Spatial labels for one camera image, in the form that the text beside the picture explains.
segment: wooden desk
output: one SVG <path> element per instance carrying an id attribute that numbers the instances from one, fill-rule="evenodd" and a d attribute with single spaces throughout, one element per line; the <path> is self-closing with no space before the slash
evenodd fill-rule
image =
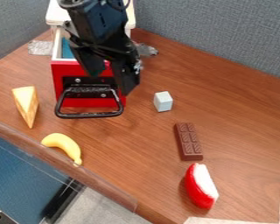
<path id="1" fill-rule="evenodd" d="M 41 140 L 69 135 L 84 165 L 138 199 L 137 212 L 155 222 L 188 216 L 278 222 L 280 201 L 280 79 L 211 54 L 135 30 L 134 40 L 160 54 L 144 59 L 141 86 L 117 118 L 61 120 L 54 113 L 50 57 L 28 55 L 24 45 L 0 60 L 0 121 Z M 39 39 L 51 39 L 44 33 Z M 17 112 L 11 89 L 35 85 L 40 109 L 34 129 Z M 158 113 L 153 95 L 169 91 L 173 110 Z M 178 122 L 195 123 L 220 198 L 209 212 L 186 196 L 173 135 Z"/>

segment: brown chocolate bar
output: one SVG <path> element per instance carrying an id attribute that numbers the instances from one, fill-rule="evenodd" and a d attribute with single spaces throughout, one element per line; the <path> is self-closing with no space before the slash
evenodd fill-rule
<path id="1" fill-rule="evenodd" d="M 202 150 L 194 125 L 190 122 L 179 122 L 174 126 L 174 130 L 181 160 L 202 160 Z"/>

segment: gray cubicle wall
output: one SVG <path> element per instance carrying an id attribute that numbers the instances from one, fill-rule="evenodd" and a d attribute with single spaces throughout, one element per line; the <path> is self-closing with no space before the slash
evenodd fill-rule
<path id="1" fill-rule="evenodd" d="M 0 59 L 45 31 L 49 0 L 0 0 Z"/>
<path id="2" fill-rule="evenodd" d="M 137 26 L 280 76 L 280 0 L 135 0 Z"/>

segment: banana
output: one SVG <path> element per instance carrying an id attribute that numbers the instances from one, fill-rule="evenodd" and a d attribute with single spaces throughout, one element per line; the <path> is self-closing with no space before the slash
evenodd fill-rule
<path id="1" fill-rule="evenodd" d="M 46 147 L 61 148 L 77 165 L 81 165 L 82 163 L 81 149 L 79 145 L 69 136 L 60 133 L 52 133 L 42 139 L 41 144 Z"/>

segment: black cable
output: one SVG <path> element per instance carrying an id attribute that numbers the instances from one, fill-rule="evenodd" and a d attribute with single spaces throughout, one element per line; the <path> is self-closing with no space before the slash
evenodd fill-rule
<path id="1" fill-rule="evenodd" d="M 107 0 L 107 3 L 108 3 L 109 6 L 111 6 L 113 9 L 115 9 L 117 11 L 125 11 L 130 6 L 130 0 L 127 2 L 126 5 L 123 4 L 122 7 L 114 5 L 113 0 Z"/>

